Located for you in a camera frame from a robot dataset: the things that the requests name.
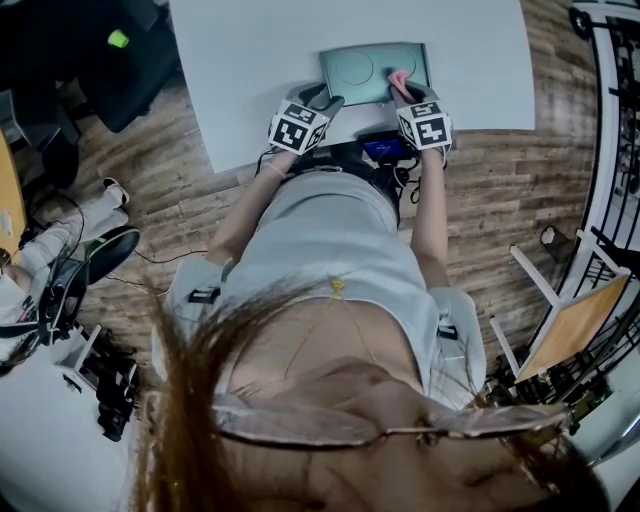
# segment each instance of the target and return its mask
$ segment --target pink object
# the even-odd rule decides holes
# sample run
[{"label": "pink object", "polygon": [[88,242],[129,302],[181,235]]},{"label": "pink object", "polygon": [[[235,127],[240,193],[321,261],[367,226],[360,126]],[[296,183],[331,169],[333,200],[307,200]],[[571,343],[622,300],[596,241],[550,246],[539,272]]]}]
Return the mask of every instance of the pink object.
[{"label": "pink object", "polygon": [[401,69],[399,71],[394,71],[388,77],[389,82],[393,85],[398,92],[402,94],[402,97],[405,101],[409,103],[417,103],[415,98],[411,95],[409,91],[407,91],[407,78],[409,78],[409,72]]}]

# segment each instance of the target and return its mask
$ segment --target glove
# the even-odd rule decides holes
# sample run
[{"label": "glove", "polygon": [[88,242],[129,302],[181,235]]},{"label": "glove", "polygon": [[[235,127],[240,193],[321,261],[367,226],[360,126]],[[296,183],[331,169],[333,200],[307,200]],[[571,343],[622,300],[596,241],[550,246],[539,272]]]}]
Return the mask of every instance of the glove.
[{"label": "glove", "polygon": [[343,105],[342,96],[329,98],[326,84],[294,87],[271,120],[269,144],[303,155],[320,144]]},{"label": "glove", "polygon": [[405,87],[415,103],[409,103],[395,86],[391,86],[402,135],[416,149],[438,149],[446,159],[453,145],[453,123],[449,114],[442,110],[440,98],[425,85],[408,81]]}]

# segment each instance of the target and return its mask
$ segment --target wooden chair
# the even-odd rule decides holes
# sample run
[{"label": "wooden chair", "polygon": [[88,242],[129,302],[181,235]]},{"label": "wooden chair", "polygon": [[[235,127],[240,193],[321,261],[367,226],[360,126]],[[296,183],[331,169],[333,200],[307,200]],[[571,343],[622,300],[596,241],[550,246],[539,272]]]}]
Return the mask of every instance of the wooden chair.
[{"label": "wooden chair", "polygon": [[592,235],[585,235],[582,230],[578,230],[577,235],[611,269],[615,277],[576,298],[558,297],[551,285],[522,251],[515,246],[511,247],[511,255],[529,274],[551,304],[551,311],[540,327],[529,350],[529,356],[522,366],[518,364],[498,320],[495,317],[490,320],[491,327],[516,377],[516,383],[544,373],[556,364],[583,351],[606,321],[629,280],[628,271],[616,265],[598,246]]},{"label": "wooden chair", "polygon": [[20,180],[16,172],[11,149],[0,131],[0,249],[20,262],[18,245],[27,225]]}]

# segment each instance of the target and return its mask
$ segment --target desk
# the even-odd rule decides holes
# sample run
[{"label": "desk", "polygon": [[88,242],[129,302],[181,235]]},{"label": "desk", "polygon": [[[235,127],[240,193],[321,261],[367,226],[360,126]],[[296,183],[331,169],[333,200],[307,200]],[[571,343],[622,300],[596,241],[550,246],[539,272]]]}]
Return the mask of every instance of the desk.
[{"label": "desk", "polygon": [[[0,248],[9,254],[18,250],[20,237],[27,226],[22,189],[13,163],[11,149],[0,131]],[[16,253],[13,262],[20,261]]]},{"label": "desk", "polygon": [[[320,51],[424,43],[456,130],[535,128],[531,54],[518,0],[171,0],[187,86],[215,172],[255,162],[294,86],[322,80]],[[325,144],[393,129],[380,104],[344,108]]]}]

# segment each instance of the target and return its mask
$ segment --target wooden floor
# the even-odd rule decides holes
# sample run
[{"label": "wooden floor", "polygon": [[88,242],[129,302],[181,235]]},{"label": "wooden floor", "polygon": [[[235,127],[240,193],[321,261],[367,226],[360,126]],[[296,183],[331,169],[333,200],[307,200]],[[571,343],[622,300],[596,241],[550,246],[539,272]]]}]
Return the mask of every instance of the wooden floor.
[{"label": "wooden floor", "polygon": [[[490,366],[500,354],[490,316],[499,317],[509,340],[519,345],[528,341],[546,307],[510,259],[510,245],[519,245],[557,282],[563,269],[546,255],[539,235],[553,224],[573,238],[590,186],[596,77],[590,47],[569,25],[569,3],[522,0],[537,130],[459,132],[458,149],[449,159],[450,275],[476,301]],[[105,176],[117,178],[131,193],[131,224],[142,230],[139,251],[155,259],[204,249],[249,179],[247,172],[212,172],[183,83],[168,87],[151,113],[121,134],[109,133],[95,119],[81,122],[80,128],[82,164],[73,193],[98,190]],[[405,197],[404,238],[410,235],[414,213]],[[177,263],[149,265],[134,255],[118,274],[131,281],[145,274],[166,289]],[[150,356],[148,305],[143,292],[103,280],[91,289],[80,321],[113,329],[118,341],[139,349],[145,363]]]}]

